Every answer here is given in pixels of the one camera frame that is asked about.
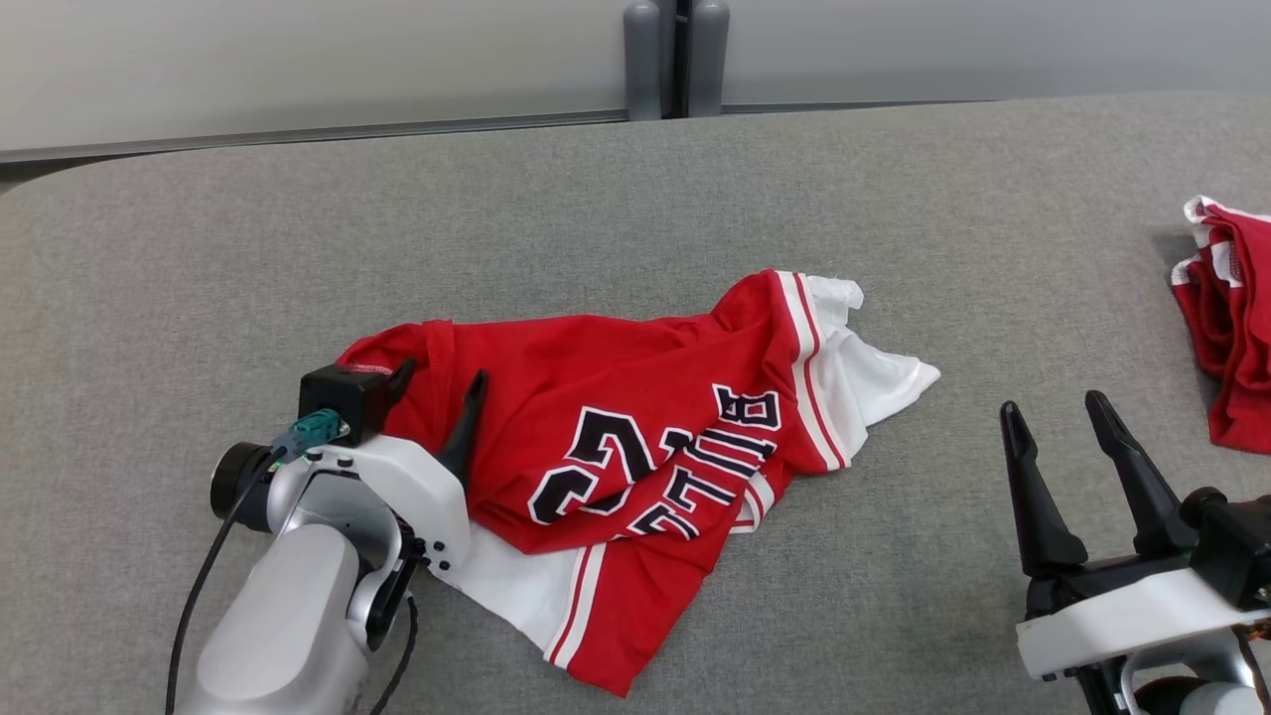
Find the grey cylindrical post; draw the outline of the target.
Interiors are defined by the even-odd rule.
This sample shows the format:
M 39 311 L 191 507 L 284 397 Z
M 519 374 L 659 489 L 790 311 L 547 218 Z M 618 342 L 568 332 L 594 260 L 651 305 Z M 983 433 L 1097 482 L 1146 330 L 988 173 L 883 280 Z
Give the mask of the grey cylindrical post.
M 693 0 L 688 17 L 685 114 L 722 113 L 731 10 L 724 0 Z
M 623 11 L 627 119 L 661 119 L 662 22 L 655 0 L 632 0 Z

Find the pile of red jerseys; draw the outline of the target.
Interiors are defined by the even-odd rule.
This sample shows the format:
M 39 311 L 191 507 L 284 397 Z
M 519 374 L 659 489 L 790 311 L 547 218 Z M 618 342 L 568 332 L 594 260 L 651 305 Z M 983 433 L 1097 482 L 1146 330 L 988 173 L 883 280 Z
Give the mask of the pile of red jerseys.
M 1195 257 L 1171 271 L 1202 373 L 1219 380 L 1213 444 L 1271 453 L 1271 215 L 1196 196 L 1185 204 Z

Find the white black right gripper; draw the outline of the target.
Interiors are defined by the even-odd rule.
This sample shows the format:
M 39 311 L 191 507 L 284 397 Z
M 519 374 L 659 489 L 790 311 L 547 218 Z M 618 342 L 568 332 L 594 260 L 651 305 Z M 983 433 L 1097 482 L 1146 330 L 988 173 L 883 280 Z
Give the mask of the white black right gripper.
M 1032 679 L 1075 676 L 1084 665 L 1122 662 L 1129 676 L 1176 668 L 1201 679 L 1252 682 L 1240 646 L 1246 629 L 1271 622 L 1268 602 L 1240 610 L 1196 574 L 1185 552 L 1196 530 L 1149 453 L 1104 392 L 1084 395 L 1099 451 L 1111 458 L 1136 532 L 1136 555 L 1085 564 L 1077 538 L 1037 467 L 1037 443 L 1017 403 L 1000 406 L 1021 566 L 1030 577 L 1024 618 L 1016 627 Z

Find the grey wall baseboard strip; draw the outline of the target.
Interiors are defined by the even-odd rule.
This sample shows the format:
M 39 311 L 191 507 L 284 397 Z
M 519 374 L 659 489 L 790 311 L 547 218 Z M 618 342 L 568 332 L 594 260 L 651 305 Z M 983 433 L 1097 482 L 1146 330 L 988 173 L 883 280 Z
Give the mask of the grey wall baseboard strip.
M 502 131 L 516 128 L 541 128 L 552 126 L 604 124 L 627 121 L 627 110 L 581 110 L 535 116 L 508 116 L 477 119 L 441 119 L 390 124 L 362 124 L 328 128 L 294 128 L 250 135 L 215 135 L 203 137 L 172 137 L 133 142 L 104 142 L 69 146 L 69 149 L 0 150 L 0 166 L 15 164 L 56 163 L 56 160 L 81 160 L 99 157 L 136 157 L 167 151 L 206 149 L 236 149 L 292 142 L 324 142 L 362 140 L 369 137 L 399 137 L 414 135 L 464 135 L 464 132 Z

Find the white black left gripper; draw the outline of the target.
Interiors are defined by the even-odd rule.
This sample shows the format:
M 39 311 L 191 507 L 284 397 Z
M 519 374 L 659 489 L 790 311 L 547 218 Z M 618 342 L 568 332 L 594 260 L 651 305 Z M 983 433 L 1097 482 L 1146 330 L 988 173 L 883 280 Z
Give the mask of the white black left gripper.
M 386 381 L 386 406 L 404 398 L 417 361 L 405 358 Z M 372 436 L 358 447 L 324 444 L 302 458 L 297 474 L 300 525 L 327 525 L 353 544 L 376 569 L 393 566 L 419 546 L 426 569 L 451 580 L 472 552 L 472 521 L 464 488 L 472 485 L 489 372 L 478 370 L 461 399 L 458 424 L 437 458 L 422 444 Z

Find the red white basketball jersey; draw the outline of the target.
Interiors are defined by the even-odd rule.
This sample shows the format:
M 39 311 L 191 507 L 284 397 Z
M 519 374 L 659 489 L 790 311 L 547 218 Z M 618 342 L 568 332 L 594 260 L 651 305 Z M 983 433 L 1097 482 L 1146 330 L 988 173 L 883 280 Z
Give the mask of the red white basketball jersey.
M 404 323 L 338 362 L 413 359 L 386 436 L 431 451 L 486 372 L 472 552 L 437 575 L 624 697 L 726 540 L 758 530 L 794 479 L 848 469 L 871 425 L 939 380 L 852 329 L 863 298 L 852 279 L 763 271 L 695 316 Z

